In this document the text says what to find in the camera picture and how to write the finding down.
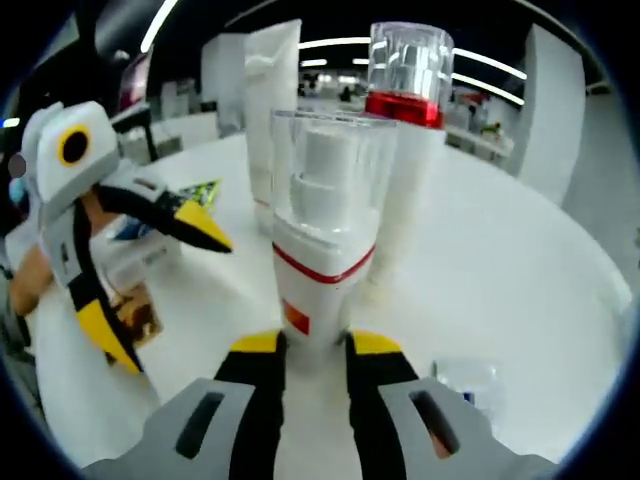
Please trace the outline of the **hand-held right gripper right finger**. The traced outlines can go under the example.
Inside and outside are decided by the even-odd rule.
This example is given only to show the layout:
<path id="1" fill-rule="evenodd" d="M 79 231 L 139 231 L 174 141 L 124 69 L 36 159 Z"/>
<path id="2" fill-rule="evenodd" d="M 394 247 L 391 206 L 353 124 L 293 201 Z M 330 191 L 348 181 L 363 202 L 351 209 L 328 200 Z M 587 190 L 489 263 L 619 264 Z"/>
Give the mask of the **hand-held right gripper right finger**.
<path id="1" fill-rule="evenodd" d="M 377 333 L 345 337 L 349 421 L 365 479 L 552 479 L 553 462 L 510 450 L 461 393 L 419 377 Z"/>

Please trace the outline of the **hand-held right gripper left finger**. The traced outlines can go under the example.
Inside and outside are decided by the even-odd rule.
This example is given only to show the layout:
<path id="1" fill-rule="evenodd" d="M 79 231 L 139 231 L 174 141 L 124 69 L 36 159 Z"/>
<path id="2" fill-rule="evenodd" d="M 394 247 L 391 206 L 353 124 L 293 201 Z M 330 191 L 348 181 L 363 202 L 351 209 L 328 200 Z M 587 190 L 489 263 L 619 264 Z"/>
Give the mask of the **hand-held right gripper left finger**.
<path id="1" fill-rule="evenodd" d="M 271 479 L 284 421 L 287 343 L 279 330 L 236 341 L 215 376 L 156 410 L 130 450 L 87 479 Z"/>

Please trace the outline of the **person's left hand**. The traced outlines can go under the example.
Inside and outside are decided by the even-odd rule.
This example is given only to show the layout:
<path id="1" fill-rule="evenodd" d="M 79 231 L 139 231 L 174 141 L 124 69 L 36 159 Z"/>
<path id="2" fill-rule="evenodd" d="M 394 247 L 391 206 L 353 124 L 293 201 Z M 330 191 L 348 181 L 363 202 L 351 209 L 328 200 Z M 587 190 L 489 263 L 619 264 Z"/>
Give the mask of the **person's left hand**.
<path id="1" fill-rule="evenodd" d="M 39 245 L 34 245 L 23 257 L 10 281 L 11 306 L 18 316 L 29 315 L 41 296 L 53 282 L 53 272 L 47 256 Z"/>

